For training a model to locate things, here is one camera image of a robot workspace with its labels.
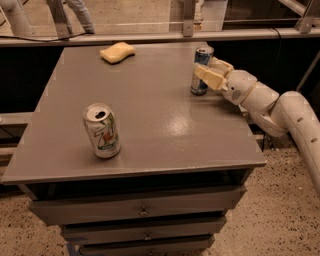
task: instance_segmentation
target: gray drawer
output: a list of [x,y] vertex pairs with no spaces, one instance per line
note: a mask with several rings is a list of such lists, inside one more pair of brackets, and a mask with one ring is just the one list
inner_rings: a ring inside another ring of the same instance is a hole
[[213,237],[192,236],[179,239],[166,239],[157,241],[146,241],[141,243],[115,243],[83,246],[80,253],[94,256],[150,256],[165,252],[189,251],[195,249],[204,250],[213,243]]
[[47,225],[67,225],[232,209],[244,192],[244,186],[222,186],[37,201],[30,210]]
[[62,227],[62,236],[71,244],[100,244],[121,241],[151,241],[165,237],[218,233],[226,222],[216,213],[178,215],[125,221],[98,222]]

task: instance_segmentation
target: yellow sponge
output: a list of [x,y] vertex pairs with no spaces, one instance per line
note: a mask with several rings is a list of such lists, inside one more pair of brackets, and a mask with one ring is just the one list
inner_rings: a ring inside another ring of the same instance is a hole
[[130,55],[134,55],[136,49],[125,42],[116,43],[105,50],[100,51],[100,56],[111,64],[118,63]]

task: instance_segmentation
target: can on table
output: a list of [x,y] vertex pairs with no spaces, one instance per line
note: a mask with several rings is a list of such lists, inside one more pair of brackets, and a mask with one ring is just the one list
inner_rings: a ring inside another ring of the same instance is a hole
[[[194,63],[200,63],[202,65],[208,65],[209,60],[213,57],[213,48],[210,46],[197,48],[194,55]],[[196,77],[195,74],[192,76],[191,92],[195,95],[204,95],[208,90],[208,86]]]
[[110,158],[119,152],[119,134],[114,114],[108,105],[95,103],[88,106],[83,112],[83,123],[98,157]]

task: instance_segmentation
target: floor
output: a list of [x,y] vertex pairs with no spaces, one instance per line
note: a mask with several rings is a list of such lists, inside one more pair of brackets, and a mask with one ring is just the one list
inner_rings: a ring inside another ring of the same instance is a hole
[[[253,171],[211,248],[167,256],[320,255],[320,199],[291,137],[272,143],[265,143],[268,164]],[[28,210],[29,202],[19,192],[0,194],[1,255],[69,255],[59,228],[46,227]]]
[[[35,36],[55,36],[56,28],[46,0],[20,0]],[[101,34],[166,33],[182,30],[183,1],[181,0],[86,0],[95,32]],[[203,7],[206,20],[202,31],[222,29],[228,1],[207,1]],[[63,8],[75,35],[83,29],[74,12]],[[0,11],[0,35],[12,36],[10,25]]]

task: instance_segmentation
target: pant leg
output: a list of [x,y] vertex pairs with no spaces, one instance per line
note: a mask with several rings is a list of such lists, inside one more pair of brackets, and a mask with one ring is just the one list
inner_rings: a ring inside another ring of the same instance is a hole
[[75,13],[83,29],[87,33],[94,33],[93,23],[83,0],[66,0],[69,8]]

